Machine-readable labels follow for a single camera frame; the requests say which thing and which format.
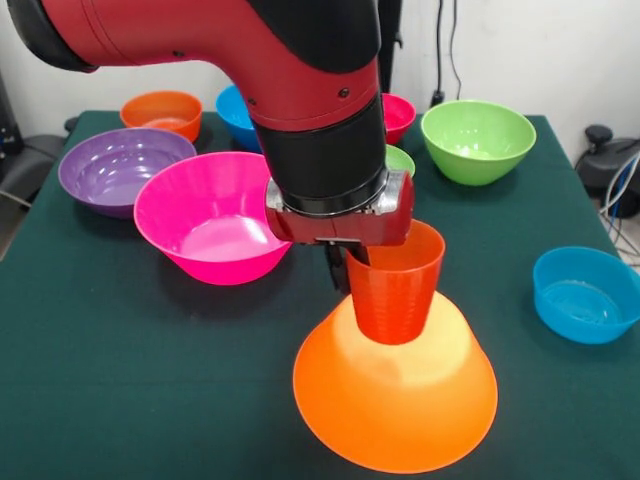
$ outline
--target orange plastic cup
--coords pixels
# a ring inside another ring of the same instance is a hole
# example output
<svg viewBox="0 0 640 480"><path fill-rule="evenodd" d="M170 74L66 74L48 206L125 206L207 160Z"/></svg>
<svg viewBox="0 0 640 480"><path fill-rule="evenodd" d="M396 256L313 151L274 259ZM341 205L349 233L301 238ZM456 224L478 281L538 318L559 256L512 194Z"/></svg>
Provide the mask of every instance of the orange plastic cup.
<svg viewBox="0 0 640 480"><path fill-rule="evenodd" d="M194 142L200 134L202 103L184 92L151 92L129 100L120 119L129 128L161 128Z"/></svg>
<svg viewBox="0 0 640 480"><path fill-rule="evenodd" d="M440 276L444 238L433 227L412 220L403 245L367 251L370 266L347 254L358 327L374 342L410 342L427 320Z"/></svg>

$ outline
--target white wall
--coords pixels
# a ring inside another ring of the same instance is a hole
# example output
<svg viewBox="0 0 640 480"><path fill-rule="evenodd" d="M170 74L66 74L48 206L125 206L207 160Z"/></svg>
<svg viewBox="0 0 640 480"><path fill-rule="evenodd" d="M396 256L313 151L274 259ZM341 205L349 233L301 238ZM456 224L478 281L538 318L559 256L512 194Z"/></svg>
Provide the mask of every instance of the white wall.
<svg viewBox="0 0 640 480"><path fill-rule="evenodd" d="M0 2L0 69L24 133L61 132L85 109L117 109L160 88L196 94L213 109L229 81L200 64L104 68L91 75L48 67L15 34ZM444 88L451 0L443 20ZM424 110L436 84L436 0L404 0L405 48L396 54L392 90ZM601 122L617 135L640 134L640 2L636 0L459 0L454 47L462 96L545 114L567 154L584 148L583 129Z"/></svg>

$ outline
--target small orange bowl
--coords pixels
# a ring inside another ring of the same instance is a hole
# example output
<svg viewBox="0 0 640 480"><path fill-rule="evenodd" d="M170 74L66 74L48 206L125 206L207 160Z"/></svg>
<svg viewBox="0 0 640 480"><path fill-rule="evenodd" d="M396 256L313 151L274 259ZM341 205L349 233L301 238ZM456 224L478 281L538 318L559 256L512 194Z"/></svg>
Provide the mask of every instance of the small orange bowl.
<svg viewBox="0 0 640 480"><path fill-rule="evenodd" d="M145 93L129 100L120 110L128 128L160 128L178 133L190 142L200 134L202 103L184 92Z"/></svg>

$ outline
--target purple bowl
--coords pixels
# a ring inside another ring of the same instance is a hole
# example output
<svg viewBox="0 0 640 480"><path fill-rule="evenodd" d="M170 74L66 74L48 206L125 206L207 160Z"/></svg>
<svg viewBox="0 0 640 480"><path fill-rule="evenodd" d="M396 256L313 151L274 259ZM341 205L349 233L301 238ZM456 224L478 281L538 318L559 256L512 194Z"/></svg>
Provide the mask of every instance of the purple bowl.
<svg viewBox="0 0 640 480"><path fill-rule="evenodd" d="M123 128L79 143L60 162L62 188L102 215L132 218L138 192L160 170L193 157L181 135L155 128Z"/></svg>

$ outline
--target green tablecloth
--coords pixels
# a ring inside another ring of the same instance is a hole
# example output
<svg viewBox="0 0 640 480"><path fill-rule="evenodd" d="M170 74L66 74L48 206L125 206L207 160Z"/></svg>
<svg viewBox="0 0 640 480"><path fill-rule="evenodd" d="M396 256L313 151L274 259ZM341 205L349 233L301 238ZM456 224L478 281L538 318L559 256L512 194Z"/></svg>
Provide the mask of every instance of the green tablecloth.
<svg viewBox="0 0 640 480"><path fill-rule="evenodd" d="M439 289L493 362L485 441L431 479L638 479L640 343L589 348L545 328L536 258L560 245L614 252L543 117L538 143L485 188L444 180L417 125L415 216L447 240ZM230 148L218 118L199 146ZM84 114L69 147L119 127ZM55 173L0 263L0 479L379 479L326 449L295 406L305 336L338 303L322 251L296 246L268 277L200 284L132 222L74 203Z"/></svg>

